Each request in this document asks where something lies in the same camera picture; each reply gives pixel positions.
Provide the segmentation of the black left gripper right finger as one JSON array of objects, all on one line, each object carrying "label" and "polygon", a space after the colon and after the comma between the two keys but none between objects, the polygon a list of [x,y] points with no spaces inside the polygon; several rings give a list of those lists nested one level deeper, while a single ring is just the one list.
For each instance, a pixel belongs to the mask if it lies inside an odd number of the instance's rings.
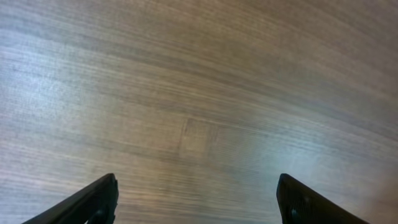
[{"label": "black left gripper right finger", "polygon": [[283,224],[368,224],[288,174],[280,175],[276,197]]}]

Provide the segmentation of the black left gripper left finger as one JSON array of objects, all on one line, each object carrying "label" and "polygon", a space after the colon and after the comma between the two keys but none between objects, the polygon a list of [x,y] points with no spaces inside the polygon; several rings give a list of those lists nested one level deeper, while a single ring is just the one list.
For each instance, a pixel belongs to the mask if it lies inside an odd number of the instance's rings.
[{"label": "black left gripper left finger", "polygon": [[113,224],[118,181],[106,174],[24,224]]}]

